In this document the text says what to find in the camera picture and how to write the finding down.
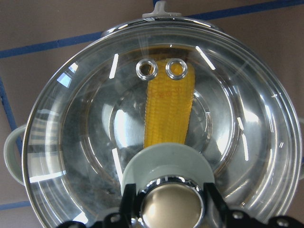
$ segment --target yellow corn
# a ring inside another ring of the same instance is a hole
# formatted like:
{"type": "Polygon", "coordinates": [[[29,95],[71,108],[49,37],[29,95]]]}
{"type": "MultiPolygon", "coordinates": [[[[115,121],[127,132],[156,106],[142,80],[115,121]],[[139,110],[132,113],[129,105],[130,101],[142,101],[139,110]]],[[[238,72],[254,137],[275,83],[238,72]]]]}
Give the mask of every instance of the yellow corn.
{"type": "MultiPolygon", "coordinates": [[[[157,143],[185,143],[192,107],[195,74],[187,64],[187,75],[181,80],[168,77],[168,60],[157,61],[158,74],[149,81],[147,91],[144,147],[157,143]]],[[[180,64],[173,64],[175,75],[182,72],[180,64]]]]}

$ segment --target transparent glass lid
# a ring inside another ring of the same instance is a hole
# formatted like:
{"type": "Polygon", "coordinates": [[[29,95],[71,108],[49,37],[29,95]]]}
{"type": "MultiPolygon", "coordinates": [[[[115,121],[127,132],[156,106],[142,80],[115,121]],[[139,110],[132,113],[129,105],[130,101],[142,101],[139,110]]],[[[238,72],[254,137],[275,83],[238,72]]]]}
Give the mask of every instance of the transparent glass lid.
{"type": "Polygon", "coordinates": [[[228,205],[259,220],[287,210],[301,142],[284,89],[228,35],[158,18],[126,24],[81,51],[37,99],[23,165],[40,220],[89,226],[117,211],[130,159],[182,131],[183,143],[210,163],[228,205]]]}

